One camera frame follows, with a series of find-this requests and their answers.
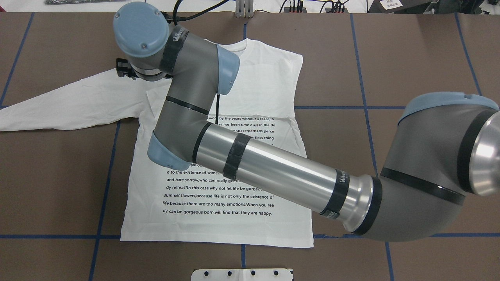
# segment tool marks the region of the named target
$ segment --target cable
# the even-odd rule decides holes
[[[207,12],[210,12],[212,11],[213,9],[216,9],[222,5],[224,5],[226,2],[228,2],[229,0],[223,0],[207,9],[204,9],[202,10],[201,12],[199,13],[196,13],[192,16],[188,16],[188,17],[177,17],[177,9],[179,9],[179,5],[181,4],[182,0],[177,0],[177,2],[175,3],[175,7],[173,8],[173,18],[171,19],[173,21],[173,24],[174,25],[177,25],[177,22],[185,22],[185,21],[189,21],[189,20],[192,20],[194,18],[197,18]]]
[[[349,2],[349,0],[342,2],[342,13],[346,11],[346,3]]]
[[[324,6],[325,6],[328,2],[330,2],[330,3],[331,3],[332,8],[333,8],[333,4],[334,4],[334,2],[333,2],[332,0],[325,1],[325,2],[323,3],[323,6],[321,6],[321,9],[319,10],[319,12],[320,12],[320,13],[323,11],[323,7],[324,7]]]
[[[332,3],[331,4],[331,10],[330,10],[330,13],[337,13],[337,9],[338,9],[338,6],[339,6],[339,1],[335,2],[335,5]]]
[[[217,103],[215,104],[215,124],[219,124],[219,102],[221,100],[221,95],[217,94]]]
[[[175,2],[175,5],[173,6],[173,25],[176,26],[177,25],[177,10],[179,9],[179,6],[181,5],[181,2],[183,0],[177,0],[177,2]]]
[[[287,2],[287,0],[283,1],[283,4],[281,4],[281,8],[279,8],[279,12],[278,13],[281,13],[281,11],[283,10],[283,7],[285,6],[286,2]]]

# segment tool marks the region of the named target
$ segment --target blue tape line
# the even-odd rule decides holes
[[[364,239],[363,237],[358,236],[356,234],[344,234],[341,237],[338,237],[338,236],[329,236],[329,235],[326,235],[326,234],[314,234],[313,237],[314,237],[314,239],[353,239],[353,238]]]
[[[94,279],[94,269],[96,268],[97,253],[99,251],[99,237],[95,239],[94,252],[92,254],[92,263],[90,264],[90,273],[88,274],[88,281]]]
[[[296,105],[296,110],[404,110],[406,106],[356,106],[356,105]]]
[[[431,237],[500,237],[500,233],[437,233]]]
[[[115,161],[115,152],[117,150],[118,133],[120,132],[121,121],[116,123],[116,131],[114,132],[113,148],[111,150],[111,160],[109,161],[109,168],[107,170],[106,188],[104,189],[104,196],[102,198],[102,206],[100,208],[99,225],[97,227],[97,236],[95,238],[94,252],[92,255],[92,263],[90,264],[90,273],[88,274],[88,281],[94,278],[94,269],[96,268],[97,254],[99,251],[99,240],[101,239],[101,231],[103,229],[104,213],[106,211],[106,202],[108,200],[108,193],[111,183],[111,171],[113,170],[113,163]]]
[[[100,235],[99,239],[120,239],[120,235]]]
[[[359,76],[359,86],[361,87],[361,97],[363,99],[363,107],[364,107],[364,119],[366,120],[366,128],[368,130],[368,141],[370,143],[370,151],[371,151],[371,162],[373,164],[373,168],[375,169],[375,175],[379,174],[377,169],[377,161],[375,160],[375,149],[374,142],[372,138],[372,128],[370,127],[370,117],[368,116],[368,106],[367,106],[367,97],[365,96],[365,85],[363,84],[363,75],[361,74],[361,63],[360,63],[360,54],[358,52],[358,43],[356,42],[356,30],[354,28],[354,18],[353,14],[350,13],[350,27],[352,29],[352,39],[354,41],[354,52],[356,54],[356,64],[357,64],[357,74]]]
[[[317,106],[309,106],[309,105],[297,105],[293,107],[296,110],[362,110],[365,109],[364,106],[343,106],[343,105],[338,105],[338,106],[328,106],[328,105],[317,105]]]
[[[96,239],[96,235],[71,234],[0,234],[0,239]]]
[[[469,52],[467,51],[466,42],[464,40],[464,35],[462,34],[462,28],[460,27],[459,14],[455,13],[456,27],[458,28],[458,35],[460,35],[460,41],[462,42],[463,52],[465,53],[465,58],[469,64],[470,72],[472,73],[472,78],[474,79],[475,88],[477,93],[482,96],[481,89],[479,88],[478,79],[476,78],[476,73],[474,72],[474,67],[472,66],[471,58],[469,57]]]
[[[387,253],[390,281],[394,281],[393,260],[391,258],[391,248],[389,247],[389,242],[385,242],[385,252]]]
[[[247,268],[247,253],[245,244],[241,244],[241,268]]]
[[[381,105],[381,106],[367,106],[366,108],[368,108],[369,110],[404,110],[406,108],[406,106],[384,106],[384,105]]]
[[[19,49],[17,50],[17,54],[15,55],[14,58],[14,63],[12,64],[12,67],[10,68],[10,73],[8,74],[7,82],[5,83],[5,87],[3,88],[3,92],[0,97],[0,106],[4,103],[5,95],[7,94],[7,88],[9,88],[9,84],[11,83],[11,78],[12,74],[14,74],[14,69],[16,68],[16,64],[18,63],[19,55],[21,54],[21,50],[23,49],[23,46],[26,41],[26,37],[28,36],[28,31],[30,30],[31,23],[33,22],[33,17],[35,16],[35,13],[31,13],[31,17],[29,17],[28,25],[26,26],[26,30],[24,31],[24,35],[22,36],[21,44],[19,45]]]

